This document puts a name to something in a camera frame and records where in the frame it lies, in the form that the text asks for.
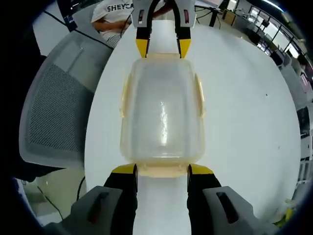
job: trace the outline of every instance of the plastic container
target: plastic container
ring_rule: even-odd
[[[203,102],[188,60],[156,54],[135,61],[122,95],[122,155],[141,172],[148,166],[185,172],[204,152]]]

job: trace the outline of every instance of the office chair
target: office chair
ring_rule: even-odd
[[[73,31],[48,55],[22,109],[19,149],[24,161],[83,166],[89,111],[111,52]]]

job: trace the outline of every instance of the window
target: window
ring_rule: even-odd
[[[268,21],[268,19],[269,19],[269,15],[263,11],[260,12],[259,16],[262,17],[262,19],[264,19],[266,21]]]
[[[297,49],[292,45],[292,43],[289,44],[289,46],[286,48],[285,51],[289,50],[289,52],[292,54],[294,58],[298,58],[299,52]]]
[[[260,13],[260,10],[256,7],[251,7],[251,10],[250,10],[250,16],[248,18],[248,21],[252,22],[252,23],[256,23],[257,21],[255,19],[258,18],[258,14]]]
[[[260,27],[262,22],[263,22],[263,18],[258,16],[257,20],[255,21],[255,25]]]
[[[282,50],[284,50],[286,46],[288,46],[289,41],[290,40],[285,36],[282,30],[280,30],[276,37],[273,39],[273,43]]]
[[[234,11],[236,4],[237,4],[236,0],[230,0],[228,3],[227,9],[230,11]]]
[[[268,34],[271,38],[274,38],[274,36],[276,35],[278,28],[280,26],[280,23],[276,20],[274,20],[273,18],[270,18],[269,20],[269,25],[264,28],[264,33]]]
[[[291,40],[293,38],[293,34],[290,33],[290,31],[286,29],[284,26],[282,26],[280,30],[286,35],[288,39]]]

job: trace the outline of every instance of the black cable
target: black cable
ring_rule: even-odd
[[[198,17],[197,19],[201,19],[202,17],[205,17],[205,16],[207,16],[207,15],[210,14],[210,13],[212,13],[212,11],[210,11],[209,13],[206,13],[206,14],[203,15],[203,16]]]
[[[39,191],[41,192],[41,194],[45,197],[45,199],[58,211],[61,219],[63,220],[63,216],[60,212],[60,210],[50,201],[50,199],[44,194],[44,192],[41,190],[41,188],[39,186],[37,186],[37,188],[39,189]]]
[[[220,23],[219,29],[221,29],[221,22],[220,22],[220,18],[218,16],[217,16],[217,19],[219,20],[219,23]]]
[[[122,32],[123,32],[123,30],[125,29],[126,24],[127,24],[128,20],[129,20],[130,16],[132,15],[133,11],[134,11],[134,10],[132,10],[132,12],[129,14],[129,16],[128,16],[127,19],[125,20],[125,24],[124,24],[124,26],[123,26],[123,28],[122,28],[122,30],[121,30],[121,33],[120,33],[120,38],[122,38]]]
[[[45,12],[47,15],[49,15],[50,17],[52,17],[53,19],[55,19],[57,22],[59,22],[59,23],[65,25],[65,26],[67,27],[67,25],[66,25],[62,20],[58,19],[57,17],[55,17],[54,15],[52,15],[51,13],[49,13],[49,12],[47,12],[47,11],[44,11],[44,12]],[[86,36],[86,37],[88,37],[88,38],[90,38],[90,39],[96,41],[96,42],[99,42],[99,43],[105,45],[106,47],[108,47],[108,48],[110,48],[110,49],[112,49],[112,50],[114,49],[114,48],[108,46],[107,44],[103,43],[102,41],[100,41],[100,40],[98,40],[98,39],[95,39],[95,38],[93,38],[93,37],[87,35],[86,33],[83,33],[83,32],[81,32],[81,31],[79,31],[79,30],[77,30],[77,29],[74,29],[74,31],[76,31],[76,32],[78,32],[78,33],[80,33],[80,34],[82,34],[82,35],[84,35],[84,36]]]
[[[204,10],[206,10],[205,8],[202,8],[201,10],[198,10],[198,11],[204,11]],[[195,11],[195,12],[198,12],[198,11]]]
[[[205,6],[195,6],[195,10],[196,8],[201,8],[201,9],[204,9],[204,10],[211,10],[212,7],[205,7]]]
[[[82,180],[81,180],[81,182],[80,182],[80,184],[79,184],[79,186],[78,186],[76,201],[78,201],[78,199],[79,199],[80,189],[82,188],[82,185],[83,185],[84,180],[85,180],[85,176],[82,178]]]

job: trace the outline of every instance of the white table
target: white table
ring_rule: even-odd
[[[113,51],[99,81],[86,135],[87,189],[103,185],[127,161],[120,153],[121,94],[132,63],[139,59],[130,27]],[[191,30],[190,60],[202,80],[206,150],[199,164],[211,168],[271,218],[291,198],[300,161],[300,131],[288,87],[272,61],[252,44],[197,24]],[[153,21],[149,53],[178,52],[174,22]],[[190,234],[187,177],[138,177],[134,234]]]

